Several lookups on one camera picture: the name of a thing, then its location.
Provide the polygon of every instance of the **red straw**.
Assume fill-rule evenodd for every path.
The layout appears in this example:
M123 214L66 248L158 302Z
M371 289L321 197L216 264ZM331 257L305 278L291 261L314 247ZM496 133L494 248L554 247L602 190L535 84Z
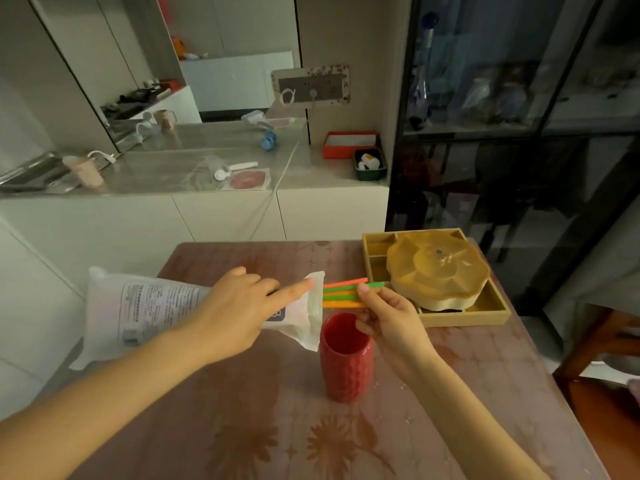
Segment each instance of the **red straw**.
M324 285L323 288L334 288L336 286L357 285L358 283L368 282L368 278L358 278L357 280L343 281L340 283L331 283L330 285Z

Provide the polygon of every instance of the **power cord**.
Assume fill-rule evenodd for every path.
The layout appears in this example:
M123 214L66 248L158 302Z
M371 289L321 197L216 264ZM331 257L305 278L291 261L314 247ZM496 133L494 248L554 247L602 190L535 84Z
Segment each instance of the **power cord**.
M309 91L309 95L311 96L312 99L312 103L311 103L311 110L309 110L309 114L307 116L307 120L305 121L304 126L302 126L302 131L300 134L300 138L298 138L298 141L296 142L295 146L293 147L293 150L291 151L291 154L289 155L289 160L287 160L287 164L284 165L284 170L282 170L282 174L280 176L280 178L278 179L276 185L273 188L273 191L271 192L271 195L269 195L269 199L267 200L267 205L264 208L264 211L262 212L262 216L260 217L260 221L258 222L258 225L255 227L255 229L253 229L253 232L251 233L251 236L249 236L249 241L253 240L253 237L255 236L255 233L258 232L258 229L260 228L260 225L262 224L262 221L264 220L264 217L267 215L267 210L269 209L269 206L271 205L271 201L273 201L273 196L276 195L276 190L278 190L278 187L280 186L280 183L284 177L284 174L287 172L287 170L289 169L289 165L291 163L291 160L293 158L293 155L295 154L296 150L298 149L298 146L300 145L300 142L302 141L302 139L305 137L305 129L307 129L307 126L309 124L309 120L311 119L311 115L314 113L314 109L316 107L316 97L318 96L318 93L315 89L311 89Z

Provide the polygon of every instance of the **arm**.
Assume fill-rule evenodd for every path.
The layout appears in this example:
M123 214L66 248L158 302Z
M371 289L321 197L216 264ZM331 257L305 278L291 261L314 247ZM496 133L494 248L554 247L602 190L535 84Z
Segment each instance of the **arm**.
M205 364L249 348L260 325L311 281L277 291L244 267L203 303L131 354L0 423L0 478L64 479L124 425Z
M439 357L409 300L387 288L358 293L369 310L356 326L411 387L469 480L548 480Z

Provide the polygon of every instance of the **red cup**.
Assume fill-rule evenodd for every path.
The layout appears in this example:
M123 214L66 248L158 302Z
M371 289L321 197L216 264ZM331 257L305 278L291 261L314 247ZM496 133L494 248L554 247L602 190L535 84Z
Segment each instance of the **red cup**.
M338 313L320 332L320 364L329 397L352 403L366 391L373 375L373 345L356 328L356 315Z

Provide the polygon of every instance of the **wall socket panel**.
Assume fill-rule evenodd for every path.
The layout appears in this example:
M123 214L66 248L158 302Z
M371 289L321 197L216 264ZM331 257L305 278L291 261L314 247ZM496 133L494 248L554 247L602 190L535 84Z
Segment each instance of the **wall socket panel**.
M316 106L349 103L349 67L345 65L276 70L271 73L271 81L276 98L284 94L284 104L292 104L291 92L287 89L295 91L293 104L298 107L311 108L312 89L317 92Z

